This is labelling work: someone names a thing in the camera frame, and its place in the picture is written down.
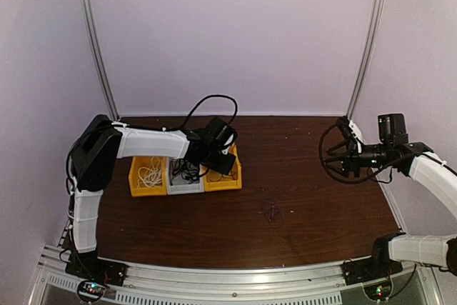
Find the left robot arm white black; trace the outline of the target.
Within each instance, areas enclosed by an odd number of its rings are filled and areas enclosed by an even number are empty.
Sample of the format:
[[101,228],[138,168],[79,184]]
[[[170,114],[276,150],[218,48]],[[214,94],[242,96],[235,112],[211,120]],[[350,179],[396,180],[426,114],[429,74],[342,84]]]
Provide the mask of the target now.
[[98,278],[102,263],[90,253],[97,249],[99,204],[119,160],[134,157],[182,159],[219,174],[232,169],[236,157],[229,150],[238,133],[230,122],[215,116],[202,128],[146,128],[94,117],[73,143],[66,157],[68,215],[77,252],[74,266],[87,279]]

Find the yellow bin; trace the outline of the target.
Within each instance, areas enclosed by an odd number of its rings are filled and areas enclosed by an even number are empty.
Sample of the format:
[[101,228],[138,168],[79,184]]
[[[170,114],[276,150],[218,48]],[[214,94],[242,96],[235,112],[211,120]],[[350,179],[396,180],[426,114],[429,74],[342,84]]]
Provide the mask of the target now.
[[242,167],[238,157],[237,146],[234,144],[230,152],[236,156],[235,163],[229,174],[220,174],[210,170],[204,177],[204,191],[233,191],[242,189]]
[[166,158],[135,156],[131,162],[129,186],[133,197],[167,195]]

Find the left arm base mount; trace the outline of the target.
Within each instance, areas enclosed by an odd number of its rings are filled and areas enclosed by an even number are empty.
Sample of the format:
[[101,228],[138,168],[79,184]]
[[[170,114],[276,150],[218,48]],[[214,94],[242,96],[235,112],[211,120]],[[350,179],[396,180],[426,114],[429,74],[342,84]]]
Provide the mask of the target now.
[[79,253],[72,249],[66,262],[65,272],[81,280],[76,286],[76,295],[86,304],[100,301],[110,286],[123,286],[127,265],[100,259],[97,250]]

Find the white translucent bin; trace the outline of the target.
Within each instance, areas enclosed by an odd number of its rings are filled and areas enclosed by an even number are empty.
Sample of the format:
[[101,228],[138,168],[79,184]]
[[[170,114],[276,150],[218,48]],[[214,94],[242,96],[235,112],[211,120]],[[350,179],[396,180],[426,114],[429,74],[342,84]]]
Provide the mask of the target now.
[[185,159],[169,159],[166,182],[168,195],[204,192],[201,170]]

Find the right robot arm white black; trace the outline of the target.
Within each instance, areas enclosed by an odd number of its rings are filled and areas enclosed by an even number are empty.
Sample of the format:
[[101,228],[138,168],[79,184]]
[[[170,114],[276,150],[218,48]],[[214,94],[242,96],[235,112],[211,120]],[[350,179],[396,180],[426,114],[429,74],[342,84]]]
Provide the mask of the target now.
[[[403,114],[378,116],[379,143],[364,144],[342,116],[330,125],[318,143],[324,171],[342,184],[362,184],[385,169],[395,169],[434,195],[452,214],[456,213],[456,171],[422,142],[411,142]],[[366,271],[383,276],[393,262],[408,261],[456,273],[456,235],[418,236],[393,234],[376,240]]]

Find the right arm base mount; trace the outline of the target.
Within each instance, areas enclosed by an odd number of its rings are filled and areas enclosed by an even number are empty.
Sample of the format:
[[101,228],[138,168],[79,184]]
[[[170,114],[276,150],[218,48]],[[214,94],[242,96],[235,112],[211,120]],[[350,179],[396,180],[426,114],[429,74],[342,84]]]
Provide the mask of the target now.
[[402,263],[390,258],[388,244],[401,234],[377,238],[369,257],[347,259],[341,265],[346,285],[362,284],[364,294],[371,301],[380,303],[391,299],[394,293],[392,276],[403,271]]

